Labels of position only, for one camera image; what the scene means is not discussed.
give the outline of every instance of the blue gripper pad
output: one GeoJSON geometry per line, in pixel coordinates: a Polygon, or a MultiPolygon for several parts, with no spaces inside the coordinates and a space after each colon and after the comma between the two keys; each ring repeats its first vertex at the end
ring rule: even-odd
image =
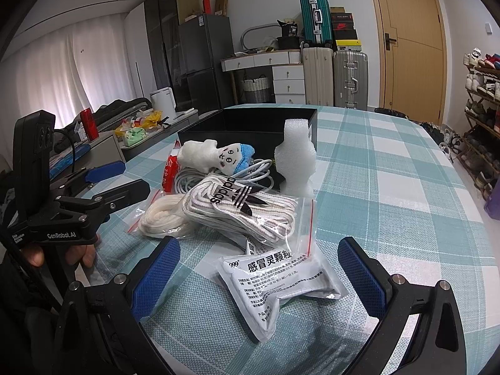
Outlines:
{"type": "Polygon", "coordinates": [[[172,238],[133,291],[131,311],[137,322],[151,314],[180,258],[179,241],[172,238]]]}
{"type": "Polygon", "coordinates": [[[345,238],[338,244],[337,255],[368,315],[382,319],[386,314],[386,293],[380,283],[345,238]]]}
{"type": "Polygon", "coordinates": [[[90,169],[85,176],[85,181],[88,183],[98,183],[104,179],[121,175],[124,171],[125,164],[119,160],[90,169]]]}

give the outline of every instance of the curtain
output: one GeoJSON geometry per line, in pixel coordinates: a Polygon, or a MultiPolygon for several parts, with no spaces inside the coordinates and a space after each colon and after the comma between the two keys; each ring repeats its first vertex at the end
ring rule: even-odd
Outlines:
{"type": "Polygon", "coordinates": [[[0,63],[0,153],[12,166],[14,126],[25,115],[46,110],[61,128],[85,108],[133,98],[122,14],[51,32],[0,63]]]}

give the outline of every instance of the open black box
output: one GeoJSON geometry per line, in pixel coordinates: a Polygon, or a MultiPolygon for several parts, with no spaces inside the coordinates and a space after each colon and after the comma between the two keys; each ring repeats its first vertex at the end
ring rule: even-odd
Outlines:
{"type": "MultiPolygon", "coordinates": [[[[206,139],[216,140],[218,148],[233,143],[248,144],[255,149],[254,159],[274,159],[274,149],[283,142],[284,122],[292,118],[308,120],[309,137],[317,149],[318,111],[315,108],[225,108],[179,131],[178,136],[181,144],[206,139]]],[[[284,178],[274,166],[271,167],[271,176],[274,188],[279,190],[284,178]]]]}

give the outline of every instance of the checkered tablecloth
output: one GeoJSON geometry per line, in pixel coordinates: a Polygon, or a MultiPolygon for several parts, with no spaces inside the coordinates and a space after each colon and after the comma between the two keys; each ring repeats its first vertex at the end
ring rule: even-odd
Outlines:
{"type": "MultiPolygon", "coordinates": [[[[500,343],[500,280],[483,222],[453,166],[420,126],[371,112],[318,107],[317,242],[349,290],[342,300],[296,298],[281,308],[277,331],[259,344],[213,261],[238,249],[212,230],[181,240],[181,262],[144,323],[151,337],[198,374],[341,373],[377,321],[367,316],[337,260],[338,242],[351,235],[389,273],[453,288],[462,317],[467,368],[476,374],[500,343]]],[[[160,188],[177,135],[127,163],[119,177],[87,194],[132,181],[160,188]]],[[[112,214],[101,226],[96,267],[105,281],[129,272],[157,244],[126,234],[112,214]]],[[[412,335],[411,317],[384,373],[397,368],[412,335]]]]}

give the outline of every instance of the teal suitcase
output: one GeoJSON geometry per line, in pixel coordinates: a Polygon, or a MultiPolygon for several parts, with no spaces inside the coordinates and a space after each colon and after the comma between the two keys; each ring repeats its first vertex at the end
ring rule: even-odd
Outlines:
{"type": "Polygon", "coordinates": [[[304,23],[304,48],[322,46],[333,48],[332,22],[328,0],[301,0],[304,23]]]}

